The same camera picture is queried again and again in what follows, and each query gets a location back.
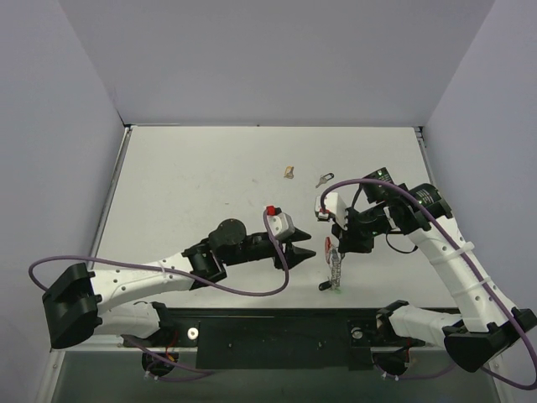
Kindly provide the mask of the red handle spring keyring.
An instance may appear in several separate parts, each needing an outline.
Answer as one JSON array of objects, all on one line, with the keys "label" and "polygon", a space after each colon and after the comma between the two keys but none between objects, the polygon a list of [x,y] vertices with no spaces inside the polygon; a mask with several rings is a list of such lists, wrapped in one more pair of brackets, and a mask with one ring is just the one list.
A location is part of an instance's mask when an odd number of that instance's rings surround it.
[{"label": "red handle spring keyring", "polygon": [[328,280],[329,288],[331,290],[338,290],[341,286],[342,257],[330,237],[326,237],[325,240],[325,257],[331,272],[330,279]]}]

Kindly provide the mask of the key with black tag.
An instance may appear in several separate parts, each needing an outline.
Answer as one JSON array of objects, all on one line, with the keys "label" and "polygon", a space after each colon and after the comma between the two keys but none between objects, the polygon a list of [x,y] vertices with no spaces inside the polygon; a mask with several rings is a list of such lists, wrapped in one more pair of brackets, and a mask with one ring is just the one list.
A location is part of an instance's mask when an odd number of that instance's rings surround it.
[{"label": "key with black tag", "polygon": [[319,188],[325,185],[328,181],[331,181],[334,177],[335,177],[334,174],[331,172],[321,175],[315,187]]}]

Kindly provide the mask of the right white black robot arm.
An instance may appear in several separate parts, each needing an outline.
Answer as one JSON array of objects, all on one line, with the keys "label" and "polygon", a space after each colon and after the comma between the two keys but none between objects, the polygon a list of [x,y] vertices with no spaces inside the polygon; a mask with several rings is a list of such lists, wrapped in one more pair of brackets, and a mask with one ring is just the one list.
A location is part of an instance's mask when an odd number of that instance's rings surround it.
[{"label": "right white black robot arm", "polygon": [[471,373],[517,341],[529,341],[536,315],[517,307],[487,274],[436,187],[396,185],[384,168],[355,183],[371,205],[365,211],[348,206],[337,193],[351,181],[330,186],[315,201],[318,220],[333,222],[339,253],[368,254],[376,237],[400,232],[427,258],[458,310],[448,314],[396,301],[378,311],[374,331],[380,341],[412,338],[443,347]]}]

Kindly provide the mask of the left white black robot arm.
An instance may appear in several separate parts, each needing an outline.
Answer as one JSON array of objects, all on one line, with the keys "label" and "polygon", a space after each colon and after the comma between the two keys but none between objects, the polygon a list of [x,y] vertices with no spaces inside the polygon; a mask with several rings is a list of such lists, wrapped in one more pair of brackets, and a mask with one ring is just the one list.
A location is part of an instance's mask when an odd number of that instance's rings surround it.
[{"label": "left white black robot arm", "polygon": [[85,258],[76,258],[42,296],[51,346],[70,348],[102,334],[164,345],[173,326],[149,297],[217,287],[226,279],[227,267],[262,259],[289,272],[315,257],[314,251],[296,245],[310,238],[281,212],[267,217],[261,233],[249,234],[241,221],[228,218],[199,243],[151,264],[104,259],[103,269],[89,270]]}]

